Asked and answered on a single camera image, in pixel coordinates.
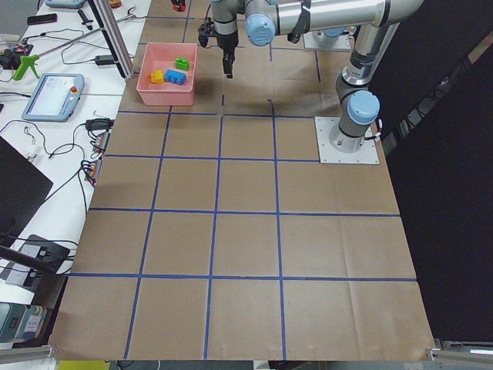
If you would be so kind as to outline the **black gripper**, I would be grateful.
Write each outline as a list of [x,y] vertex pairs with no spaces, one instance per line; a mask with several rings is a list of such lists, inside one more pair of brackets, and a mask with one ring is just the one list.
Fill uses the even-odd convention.
[[216,44],[224,51],[223,72],[228,79],[233,78],[234,50],[238,46],[238,30],[236,20],[218,22],[212,18],[205,18],[197,29],[198,41],[201,47],[206,48],[211,38],[216,38]]

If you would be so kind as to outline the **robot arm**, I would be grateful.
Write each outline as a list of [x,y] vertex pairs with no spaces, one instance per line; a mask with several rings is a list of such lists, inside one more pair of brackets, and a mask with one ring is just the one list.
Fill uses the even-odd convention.
[[238,15],[244,17],[246,37],[264,47],[277,36],[293,44],[312,39],[316,49],[335,42],[353,30],[354,51],[337,78],[341,101],[366,89],[377,60],[384,54],[384,41],[399,23],[413,15],[420,1],[211,1],[198,40],[206,47],[211,38],[223,51],[223,73],[233,76],[235,49],[239,42]]

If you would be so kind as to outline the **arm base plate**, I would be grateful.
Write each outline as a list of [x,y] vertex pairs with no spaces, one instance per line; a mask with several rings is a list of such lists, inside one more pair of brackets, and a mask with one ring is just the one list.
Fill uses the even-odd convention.
[[340,117],[315,116],[317,145],[322,164],[378,165],[374,140],[351,138],[340,131]]
[[349,52],[351,45],[347,35],[330,37],[319,32],[308,32],[304,34],[304,48],[314,51]]

